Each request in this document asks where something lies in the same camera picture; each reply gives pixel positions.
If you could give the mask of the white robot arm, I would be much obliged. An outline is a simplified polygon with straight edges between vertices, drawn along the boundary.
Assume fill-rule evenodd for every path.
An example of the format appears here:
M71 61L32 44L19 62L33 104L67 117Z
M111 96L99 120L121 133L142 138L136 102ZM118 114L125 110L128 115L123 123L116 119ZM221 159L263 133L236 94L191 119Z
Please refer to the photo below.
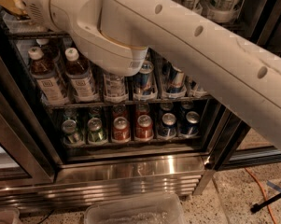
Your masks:
M281 150L281 58L172 0L0 0L106 71L136 74L148 49Z

